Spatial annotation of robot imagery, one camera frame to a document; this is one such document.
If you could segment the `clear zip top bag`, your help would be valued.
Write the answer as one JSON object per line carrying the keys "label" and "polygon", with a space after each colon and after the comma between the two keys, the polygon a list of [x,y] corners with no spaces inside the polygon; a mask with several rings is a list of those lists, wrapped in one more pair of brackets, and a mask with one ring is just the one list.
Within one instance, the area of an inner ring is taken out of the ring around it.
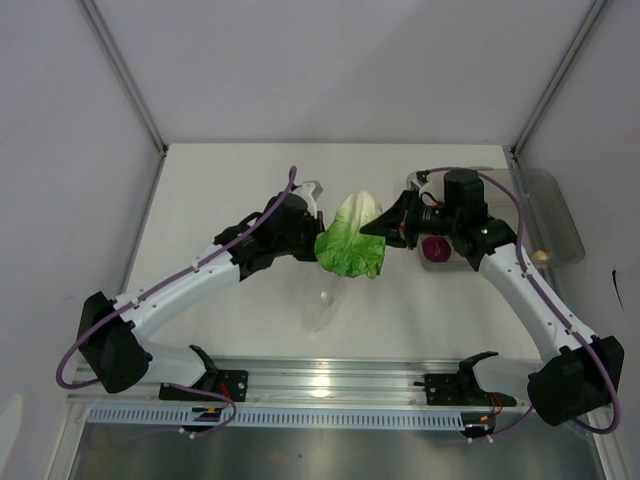
{"label": "clear zip top bag", "polygon": [[325,329],[348,297],[351,279],[313,265],[302,285],[301,321],[308,333]]}

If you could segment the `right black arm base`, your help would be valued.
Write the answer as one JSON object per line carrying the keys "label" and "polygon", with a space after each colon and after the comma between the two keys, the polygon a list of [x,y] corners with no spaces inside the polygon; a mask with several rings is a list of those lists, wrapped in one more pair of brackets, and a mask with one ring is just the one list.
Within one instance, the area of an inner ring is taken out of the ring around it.
{"label": "right black arm base", "polygon": [[515,398],[482,390],[474,378],[464,373],[424,374],[413,383],[420,387],[430,406],[515,407]]}

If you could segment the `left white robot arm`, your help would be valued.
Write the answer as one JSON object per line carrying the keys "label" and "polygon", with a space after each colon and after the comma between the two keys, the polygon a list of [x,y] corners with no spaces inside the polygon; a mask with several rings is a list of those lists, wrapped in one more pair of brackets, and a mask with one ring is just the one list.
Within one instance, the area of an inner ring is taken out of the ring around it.
{"label": "left white robot arm", "polygon": [[79,351],[97,383],[110,394],[142,380],[176,383],[197,400],[217,387],[217,369],[195,345],[175,348],[151,342],[151,336],[205,296],[233,286],[291,256],[313,262],[314,243],[324,229],[317,198],[321,187],[305,182],[269,200],[214,238],[190,264],[155,285],[113,300],[103,293],[83,305],[77,338]]}

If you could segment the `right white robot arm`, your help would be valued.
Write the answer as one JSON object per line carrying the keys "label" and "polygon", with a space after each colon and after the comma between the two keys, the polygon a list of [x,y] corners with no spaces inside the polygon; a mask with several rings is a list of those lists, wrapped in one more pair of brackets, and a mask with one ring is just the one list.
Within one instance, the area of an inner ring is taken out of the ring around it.
{"label": "right white robot arm", "polygon": [[524,228],[490,215],[486,174],[443,167],[442,201],[426,204],[405,190],[384,213],[361,228],[394,248],[413,249],[423,235],[445,236],[471,268],[502,295],[533,340],[542,365],[495,353],[465,360],[458,395],[479,403],[491,393],[526,400],[551,426],[568,421],[594,434],[617,430],[622,409],[617,389],[624,349],[613,336],[599,337],[559,298],[522,246]]}

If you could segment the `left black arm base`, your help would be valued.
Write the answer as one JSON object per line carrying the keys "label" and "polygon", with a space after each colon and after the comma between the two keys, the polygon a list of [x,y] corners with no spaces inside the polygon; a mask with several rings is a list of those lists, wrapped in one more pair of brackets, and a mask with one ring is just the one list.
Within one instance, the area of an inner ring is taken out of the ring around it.
{"label": "left black arm base", "polygon": [[199,390],[199,393],[187,392],[170,384],[163,384],[159,390],[159,399],[164,401],[214,401],[202,391],[216,393],[230,398],[234,402],[244,402],[249,381],[249,372],[246,370],[219,370],[217,373],[206,373],[191,389]]}

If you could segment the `green lettuce leaf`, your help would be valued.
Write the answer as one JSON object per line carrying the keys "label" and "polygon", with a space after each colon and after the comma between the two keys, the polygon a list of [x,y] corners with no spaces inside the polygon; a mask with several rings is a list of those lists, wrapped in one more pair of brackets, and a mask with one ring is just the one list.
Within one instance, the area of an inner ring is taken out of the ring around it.
{"label": "green lettuce leaf", "polygon": [[336,210],[333,222],[316,238],[314,253],[320,266],[340,277],[378,277],[385,258],[385,239],[360,230],[381,213],[379,202],[368,191],[349,195]]}

